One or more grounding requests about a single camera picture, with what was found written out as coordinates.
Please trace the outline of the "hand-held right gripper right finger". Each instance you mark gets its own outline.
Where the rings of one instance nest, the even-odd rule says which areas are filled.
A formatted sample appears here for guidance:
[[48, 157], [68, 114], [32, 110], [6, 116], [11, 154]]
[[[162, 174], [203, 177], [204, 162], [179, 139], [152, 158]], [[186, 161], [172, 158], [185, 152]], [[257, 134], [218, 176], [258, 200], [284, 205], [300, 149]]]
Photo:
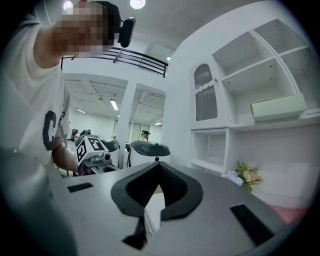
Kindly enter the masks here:
[[284, 228], [267, 204], [223, 177], [165, 162], [158, 174], [165, 208], [146, 254], [261, 256], [263, 244]]

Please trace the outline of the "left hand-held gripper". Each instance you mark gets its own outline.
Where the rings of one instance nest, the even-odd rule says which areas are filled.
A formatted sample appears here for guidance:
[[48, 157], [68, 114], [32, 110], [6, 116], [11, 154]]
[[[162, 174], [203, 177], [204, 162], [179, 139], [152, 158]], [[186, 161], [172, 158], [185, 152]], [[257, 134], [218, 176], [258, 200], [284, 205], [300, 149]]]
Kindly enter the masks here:
[[103, 174], [117, 171], [111, 154], [99, 138], [85, 136], [76, 148], [77, 174]]

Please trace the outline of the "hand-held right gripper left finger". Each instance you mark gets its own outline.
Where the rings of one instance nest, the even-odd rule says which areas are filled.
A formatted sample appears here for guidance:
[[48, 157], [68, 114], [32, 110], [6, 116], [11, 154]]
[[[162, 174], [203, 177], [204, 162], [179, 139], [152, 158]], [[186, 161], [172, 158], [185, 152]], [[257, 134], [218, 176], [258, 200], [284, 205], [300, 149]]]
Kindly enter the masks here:
[[104, 174], [66, 178], [75, 213], [76, 237], [84, 256], [159, 256], [148, 240], [145, 207], [159, 179], [159, 162]]

